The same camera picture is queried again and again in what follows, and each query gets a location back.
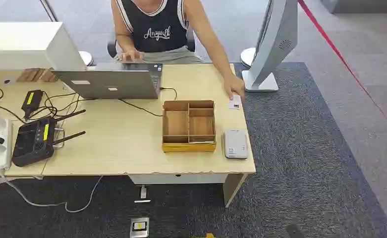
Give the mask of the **person's right hand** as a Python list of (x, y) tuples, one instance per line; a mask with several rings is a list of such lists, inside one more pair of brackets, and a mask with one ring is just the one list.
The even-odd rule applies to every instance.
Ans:
[(138, 63), (143, 61), (143, 54), (142, 52), (133, 48), (129, 49), (128, 51), (122, 51), (118, 53), (115, 58), (121, 62)]

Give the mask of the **person's left hand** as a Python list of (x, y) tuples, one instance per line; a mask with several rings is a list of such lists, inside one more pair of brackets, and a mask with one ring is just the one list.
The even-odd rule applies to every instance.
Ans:
[(242, 79), (231, 74), (223, 77), (223, 84), (230, 100), (233, 99), (234, 95), (238, 95), (242, 101), (244, 100), (245, 84)]

